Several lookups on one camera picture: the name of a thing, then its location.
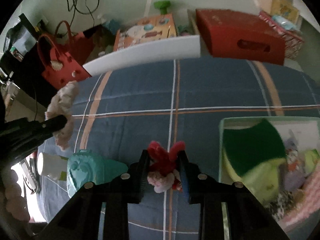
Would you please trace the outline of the red pink plush toy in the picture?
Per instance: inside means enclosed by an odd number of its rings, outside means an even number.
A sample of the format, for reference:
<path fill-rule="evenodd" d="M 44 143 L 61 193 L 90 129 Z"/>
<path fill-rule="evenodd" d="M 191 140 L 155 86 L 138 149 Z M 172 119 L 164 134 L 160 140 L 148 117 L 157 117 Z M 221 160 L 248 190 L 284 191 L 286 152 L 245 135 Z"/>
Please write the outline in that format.
<path fill-rule="evenodd" d="M 147 152 L 151 158 L 148 172 L 148 183 L 156 193 L 169 189 L 182 192 L 180 174 L 176 168 L 177 154 L 185 150 L 185 142 L 178 141 L 166 151 L 159 142 L 150 142 Z"/>

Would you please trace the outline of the pink white fuzzy sock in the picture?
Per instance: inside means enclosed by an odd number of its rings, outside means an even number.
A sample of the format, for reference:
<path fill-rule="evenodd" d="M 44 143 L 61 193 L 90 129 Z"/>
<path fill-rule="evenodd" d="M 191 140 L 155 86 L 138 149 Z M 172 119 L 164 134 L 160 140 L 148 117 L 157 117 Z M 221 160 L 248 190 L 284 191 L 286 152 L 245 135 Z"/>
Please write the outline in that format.
<path fill-rule="evenodd" d="M 286 227 L 307 219 L 319 210 L 319 171 L 314 172 L 304 187 L 304 198 L 296 208 L 286 215 L 283 223 Z"/>

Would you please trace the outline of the pink satin scrunchie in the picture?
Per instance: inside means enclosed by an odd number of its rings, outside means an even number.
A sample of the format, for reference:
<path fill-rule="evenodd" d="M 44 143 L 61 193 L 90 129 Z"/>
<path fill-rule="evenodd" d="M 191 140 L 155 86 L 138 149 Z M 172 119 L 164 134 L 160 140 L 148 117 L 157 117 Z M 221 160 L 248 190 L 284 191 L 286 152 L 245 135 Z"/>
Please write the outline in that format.
<path fill-rule="evenodd" d="M 58 115 L 64 115 L 67 123 L 64 128 L 54 132 L 55 144 L 60 150 L 65 151 L 69 148 L 69 140 L 73 134 L 74 120 L 72 117 L 72 105 L 79 94 L 79 85 L 77 81 L 70 81 L 64 87 L 59 89 L 45 112 L 46 120 L 54 118 Z"/>

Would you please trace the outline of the white foam board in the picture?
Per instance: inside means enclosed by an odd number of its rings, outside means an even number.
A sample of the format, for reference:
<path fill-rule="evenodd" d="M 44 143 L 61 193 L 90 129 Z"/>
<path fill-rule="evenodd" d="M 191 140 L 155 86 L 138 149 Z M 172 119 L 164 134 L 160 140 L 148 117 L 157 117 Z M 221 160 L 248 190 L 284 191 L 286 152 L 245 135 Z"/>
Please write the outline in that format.
<path fill-rule="evenodd" d="M 96 76 L 111 70 L 139 64 L 198 58 L 200 56 L 199 35 L 179 36 L 124 48 L 90 61 L 84 64 L 83 68 L 91 76 Z"/>

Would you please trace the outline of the black monitor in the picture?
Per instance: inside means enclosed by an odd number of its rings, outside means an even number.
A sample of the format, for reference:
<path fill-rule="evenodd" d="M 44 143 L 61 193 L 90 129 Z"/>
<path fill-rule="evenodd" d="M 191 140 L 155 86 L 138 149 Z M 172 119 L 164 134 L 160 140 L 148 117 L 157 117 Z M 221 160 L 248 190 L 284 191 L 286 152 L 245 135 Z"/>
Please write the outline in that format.
<path fill-rule="evenodd" d="M 1 33 L 1 57 L 17 51 L 23 59 L 36 45 L 38 34 L 24 13 L 13 16 Z"/>

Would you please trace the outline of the blue water bottle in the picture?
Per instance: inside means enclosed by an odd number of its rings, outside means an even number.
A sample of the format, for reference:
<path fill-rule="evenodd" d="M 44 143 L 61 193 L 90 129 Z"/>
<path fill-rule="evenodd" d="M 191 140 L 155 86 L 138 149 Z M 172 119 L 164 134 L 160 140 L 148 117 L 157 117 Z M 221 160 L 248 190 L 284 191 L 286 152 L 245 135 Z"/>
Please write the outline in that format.
<path fill-rule="evenodd" d="M 120 23 L 115 19 L 109 19 L 106 15 L 100 17 L 101 25 L 109 30 L 113 35 L 120 29 Z"/>

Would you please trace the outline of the green dumbbell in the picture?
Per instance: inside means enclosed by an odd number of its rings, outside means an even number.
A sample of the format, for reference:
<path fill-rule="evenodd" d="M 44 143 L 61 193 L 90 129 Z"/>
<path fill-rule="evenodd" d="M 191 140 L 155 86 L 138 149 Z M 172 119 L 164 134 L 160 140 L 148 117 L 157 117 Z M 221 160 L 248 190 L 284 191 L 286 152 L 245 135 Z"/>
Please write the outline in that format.
<path fill-rule="evenodd" d="M 168 8 L 171 6 L 169 0 L 160 0 L 153 3 L 155 9 L 159 10 L 161 15 L 166 15 L 168 13 Z"/>

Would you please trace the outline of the purple snack pouch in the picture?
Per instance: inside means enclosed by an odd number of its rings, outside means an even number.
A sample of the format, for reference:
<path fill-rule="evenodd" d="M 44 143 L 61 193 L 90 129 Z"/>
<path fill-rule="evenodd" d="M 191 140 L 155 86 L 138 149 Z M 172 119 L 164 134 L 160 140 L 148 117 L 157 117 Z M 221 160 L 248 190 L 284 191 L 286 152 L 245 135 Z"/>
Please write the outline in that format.
<path fill-rule="evenodd" d="M 293 131 L 289 130 L 290 137 L 285 140 L 286 172 L 284 176 L 284 189 L 296 191 L 305 183 L 304 159 L 298 150 L 298 140 Z"/>

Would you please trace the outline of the beige gift bag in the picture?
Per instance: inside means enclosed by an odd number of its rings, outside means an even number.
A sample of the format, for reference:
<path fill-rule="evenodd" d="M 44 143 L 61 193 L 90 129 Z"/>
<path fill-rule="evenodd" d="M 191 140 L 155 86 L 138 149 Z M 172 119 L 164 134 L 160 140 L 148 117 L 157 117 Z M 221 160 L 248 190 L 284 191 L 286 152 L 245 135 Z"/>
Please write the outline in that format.
<path fill-rule="evenodd" d="M 267 14 L 279 15 L 296 24 L 299 18 L 299 10 L 293 6 L 290 0 L 259 0 L 260 9 Z"/>

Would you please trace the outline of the white tray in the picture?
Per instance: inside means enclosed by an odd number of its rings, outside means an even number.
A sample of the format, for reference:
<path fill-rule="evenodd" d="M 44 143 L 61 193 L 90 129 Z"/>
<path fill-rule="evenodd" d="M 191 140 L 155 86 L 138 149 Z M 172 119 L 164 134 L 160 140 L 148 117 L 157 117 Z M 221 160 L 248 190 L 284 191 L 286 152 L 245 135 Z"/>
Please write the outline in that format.
<path fill-rule="evenodd" d="M 219 130 L 219 180 L 242 182 L 290 239 L 319 239 L 319 118 L 225 118 Z"/>

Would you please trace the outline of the green yellow sponge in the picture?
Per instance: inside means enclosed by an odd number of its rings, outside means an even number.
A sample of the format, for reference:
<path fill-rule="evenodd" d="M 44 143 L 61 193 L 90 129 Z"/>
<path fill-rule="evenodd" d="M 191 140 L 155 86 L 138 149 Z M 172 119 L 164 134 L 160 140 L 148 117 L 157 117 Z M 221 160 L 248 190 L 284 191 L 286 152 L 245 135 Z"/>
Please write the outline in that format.
<path fill-rule="evenodd" d="M 279 193 L 279 166 L 286 162 L 283 140 L 266 119 L 249 128 L 225 128 L 222 155 L 233 181 L 242 182 L 261 204 Z"/>

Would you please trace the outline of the blue plaid table cloth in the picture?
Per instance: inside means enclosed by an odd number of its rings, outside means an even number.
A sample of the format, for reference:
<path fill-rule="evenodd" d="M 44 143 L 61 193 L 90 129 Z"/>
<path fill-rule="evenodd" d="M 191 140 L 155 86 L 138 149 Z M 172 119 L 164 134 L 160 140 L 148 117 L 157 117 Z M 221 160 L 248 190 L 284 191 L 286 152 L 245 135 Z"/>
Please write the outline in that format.
<path fill-rule="evenodd" d="M 70 157 L 91 150 L 126 165 L 139 160 L 157 141 L 165 149 L 184 141 L 187 156 L 203 173 L 219 177 L 219 124 L 240 117 L 319 118 L 319 82 L 304 72 L 246 60 L 171 60 L 114 70 L 79 83 L 72 113 L 70 148 L 62 152 L 48 139 L 39 151 Z M 35 239 L 103 239 L 104 210 L 82 202 L 54 217 L 69 201 L 65 182 L 41 178 L 38 203 L 49 225 Z M 141 204 L 128 205 L 129 239 L 199 239 L 200 205 L 188 205 L 180 192 L 157 194 L 145 187 Z"/>

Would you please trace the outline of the teal tissue pack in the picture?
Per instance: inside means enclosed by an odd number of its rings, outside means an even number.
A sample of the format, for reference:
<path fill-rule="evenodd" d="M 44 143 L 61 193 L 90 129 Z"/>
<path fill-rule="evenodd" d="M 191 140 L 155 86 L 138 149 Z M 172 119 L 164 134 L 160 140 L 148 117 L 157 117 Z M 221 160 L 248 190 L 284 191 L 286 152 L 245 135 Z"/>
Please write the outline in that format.
<path fill-rule="evenodd" d="M 111 182 L 114 178 L 126 173 L 126 164 L 106 159 L 90 150 L 79 150 L 67 161 L 67 192 L 69 197 L 87 182 L 95 185 Z"/>

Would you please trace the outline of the red felt handbag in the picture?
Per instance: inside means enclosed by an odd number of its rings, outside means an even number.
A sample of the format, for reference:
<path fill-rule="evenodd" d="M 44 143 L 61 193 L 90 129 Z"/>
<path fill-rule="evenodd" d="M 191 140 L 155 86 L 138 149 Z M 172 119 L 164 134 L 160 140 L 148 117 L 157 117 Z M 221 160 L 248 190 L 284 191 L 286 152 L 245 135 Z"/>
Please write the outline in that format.
<path fill-rule="evenodd" d="M 58 31 L 61 25 L 67 29 L 67 41 L 61 44 L 57 41 Z M 42 34 L 37 43 L 39 58 L 44 65 L 42 76 L 55 89 L 59 90 L 71 81 L 82 81 L 91 75 L 84 68 L 86 60 L 95 48 L 93 35 L 95 29 L 73 35 L 67 21 L 61 21 L 55 33 Z"/>

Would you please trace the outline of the red cardboard box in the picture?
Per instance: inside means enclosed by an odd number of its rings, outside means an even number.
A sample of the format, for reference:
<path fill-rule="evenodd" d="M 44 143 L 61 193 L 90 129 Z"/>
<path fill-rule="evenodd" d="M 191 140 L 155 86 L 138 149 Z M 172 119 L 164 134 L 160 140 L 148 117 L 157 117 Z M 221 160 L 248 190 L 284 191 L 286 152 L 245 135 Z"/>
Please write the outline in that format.
<path fill-rule="evenodd" d="M 257 15 L 196 9 L 196 24 L 213 57 L 284 64 L 285 41 Z"/>

